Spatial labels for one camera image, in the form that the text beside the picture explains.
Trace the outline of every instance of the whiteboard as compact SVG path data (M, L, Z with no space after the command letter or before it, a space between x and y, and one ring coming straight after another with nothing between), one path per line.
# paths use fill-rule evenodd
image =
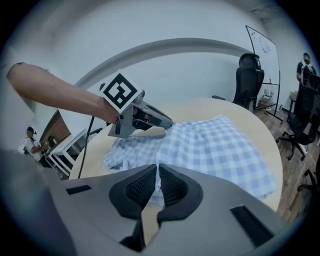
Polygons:
M261 69L264 70L263 83L280 85L279 59L276 45L263 34L246 26L253 52L260 57Z

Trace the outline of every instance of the blue checkered fabric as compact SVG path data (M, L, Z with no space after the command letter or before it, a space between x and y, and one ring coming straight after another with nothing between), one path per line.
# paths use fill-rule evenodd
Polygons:
M166 135L117 139L103 159L113 173L148 164L169 164L226 179L259 200L276 190L252 142L226 116L175 123ZM150 201L163 206L159 171Z

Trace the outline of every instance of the wooden floor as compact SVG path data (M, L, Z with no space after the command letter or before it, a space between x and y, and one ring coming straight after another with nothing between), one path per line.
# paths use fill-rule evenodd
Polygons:
M284 131L293 134L287 123L288 114L284 111L276 114L277 117L283 119L282 125L281 121L272 115L257 112L256 116L268 127L275 139L282 136ZM295 149L294 156L289 161L287 156L290 155L291 144L283 140L277 143L283 166L283 186L277 213L288 223L291 223L308 210L311 193L306 189L297 192L297 187L302 183L311 184L310 178L304 177L304 171L307 169L310 169L312 173L315 171L315 162L317 162L320 152L320 147L317 147L317 141L318 137L314 143L308 145L308 152L313 160L307 154L303 161L300 159L302 155L298 149Z

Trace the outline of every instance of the black office chair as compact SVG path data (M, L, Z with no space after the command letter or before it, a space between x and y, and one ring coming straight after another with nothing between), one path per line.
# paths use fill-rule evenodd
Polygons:
M295 148L297 147L302 154L301 161L303 161L306 155L300 144L308 145L316 140L317 130L320 125L320 95L319 90L315 88L319 88L317 84L318 81L320 81L320 77L312 76L313 77L310 76L309 85L299 89L294 106L294 113L289 113L289 126L293 134L290 135L284 132L282 137L275 140L275 142L283 140L292 144L291 155L287 157L288 160L292 159ZM311 127L308 131L306 128L309 123Z
M239 67L236 70L236 91L233 103L254 112L257 95L264 81L265 72L261 69L259 56L245 53L240 57ZM216 95L213 99L226 100Z
M311 171L309 169L307 169L304 172L304 176L308 176L308 175L310 176L312 185L301 184L300 186L297 187L296 190L301 191L301 189L307 189L307 190L310 190L313 195L319 194L319 192L320 192L320 183L319 183L320 182L320 155L319 155L318 160L316 162L314 174L315 174L315 178L314 178L313 174L311 173Z

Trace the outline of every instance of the round table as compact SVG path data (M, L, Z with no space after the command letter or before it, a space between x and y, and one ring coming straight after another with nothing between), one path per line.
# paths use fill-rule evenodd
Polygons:
M262 159L273 173L276 191L263 202L274 211L277 211L283 185L283 167L275 139L259 118L241 106L213 98L199 98L186 102L169 102L156 107L177 123L209 120L219 115L228 117L233 125L252 141L255 148L261 154ZM81 178L110 174L110 171L103 165L103 156L108 153L116 140L115 137L108 136L110 129L111 125L103 129L88 143ZM147 131L136 130L133 135L151 136L164 133L163 128L152 127ZM82 150L76 159L69 179L78 178L83 153L84 150ZM146 209L146 211L152 212L152 214L144 214L142 212L142 221L150 222L148 226L151 231L144 229L145 240L148 243L152 233L158 230L154 215L161 209L153 203L149 203Z

